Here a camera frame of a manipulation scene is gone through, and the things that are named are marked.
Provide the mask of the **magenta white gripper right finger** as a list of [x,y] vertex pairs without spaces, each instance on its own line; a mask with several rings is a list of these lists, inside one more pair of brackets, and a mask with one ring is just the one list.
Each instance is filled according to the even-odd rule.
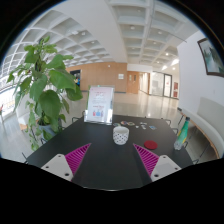
[[159,180],[180,170],[180,167],[167,155],[158,156],[142,146],[133,144],[152,181]]

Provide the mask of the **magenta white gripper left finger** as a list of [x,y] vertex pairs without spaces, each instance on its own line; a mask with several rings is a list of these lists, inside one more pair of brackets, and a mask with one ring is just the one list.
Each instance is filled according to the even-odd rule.
[[90,146],[91,144],[88,143],[66,155],[57,154],[43,165],[42,169],[65,180],[71,181]]

